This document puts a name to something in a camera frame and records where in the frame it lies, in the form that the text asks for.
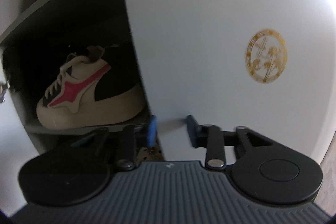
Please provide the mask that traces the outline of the white cabinet door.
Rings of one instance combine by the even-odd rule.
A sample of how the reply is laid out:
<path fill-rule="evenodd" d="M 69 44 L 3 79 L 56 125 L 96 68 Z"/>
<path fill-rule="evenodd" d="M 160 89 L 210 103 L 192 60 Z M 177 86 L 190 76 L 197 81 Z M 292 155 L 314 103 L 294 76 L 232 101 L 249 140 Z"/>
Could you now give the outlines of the white cabinet door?
<path fill-rule="evenodd" d="M 335 133 L 335 0 L 126 0 L 150 109 L 166 160 L 203 160 L 185 118 L 249 127 L 321 162 Z M 285 40 L 272 83 L 247 72 L 263 29 Z"/>

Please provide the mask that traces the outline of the red black cream sneaker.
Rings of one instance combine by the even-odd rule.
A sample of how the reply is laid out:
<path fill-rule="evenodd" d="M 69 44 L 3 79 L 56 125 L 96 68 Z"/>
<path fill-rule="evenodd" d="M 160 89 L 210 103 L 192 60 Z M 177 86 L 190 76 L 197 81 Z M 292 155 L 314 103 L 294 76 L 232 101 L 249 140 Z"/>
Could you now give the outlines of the red black cream sneaker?
<path fill-rule="evenodd" d="M 50 130 L 118 124 L 145 107 L 137 60 L 131 46 L 86 47 L 68 56 L 37 104 Z"/>

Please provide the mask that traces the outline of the gold round door emblem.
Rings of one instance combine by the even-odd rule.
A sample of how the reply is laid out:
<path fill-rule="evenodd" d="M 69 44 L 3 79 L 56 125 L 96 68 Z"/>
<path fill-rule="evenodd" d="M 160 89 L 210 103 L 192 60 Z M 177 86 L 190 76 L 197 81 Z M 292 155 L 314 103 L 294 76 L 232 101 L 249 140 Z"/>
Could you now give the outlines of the gold round door emblem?
<path fill-rule="evenodd" d="M 249 75 L 258 83 L 268 84 L 278 79 L 287 61 L 285 40 L 277 31 L 263 29 L 250 39 L 245 64 Z"/>

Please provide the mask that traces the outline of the shoe cabinet shelves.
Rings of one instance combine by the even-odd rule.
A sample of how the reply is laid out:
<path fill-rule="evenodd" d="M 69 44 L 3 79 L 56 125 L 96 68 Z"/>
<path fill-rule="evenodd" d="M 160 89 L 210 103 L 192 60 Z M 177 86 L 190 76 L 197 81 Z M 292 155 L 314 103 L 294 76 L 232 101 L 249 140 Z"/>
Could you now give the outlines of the shoe cabinet shelves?
<path fill-rule="evenodd" d="M 89 44 L 74 31 L 86 31 L 85 23 L 93 23 L 89 5 L 95 0 L 36 0 L 1 34 L 1 51 L 12 48 L 28 60 L 22 69 L 31 69 L 37 61 L 39 67 L 56 72 L 71 51 Z M 28 79 L 32 73 L 10 72 L 9 65 L 15 55 L 1 56 L 1 154 L 26 162 L 51 146 L 49 136 L 83 135 L 94 128 L 48 130 L 37 119 L 36 105 L 52 77 L 45 77 L 32 90 L 28 80 L 22 88 L 16 80 Z"/>

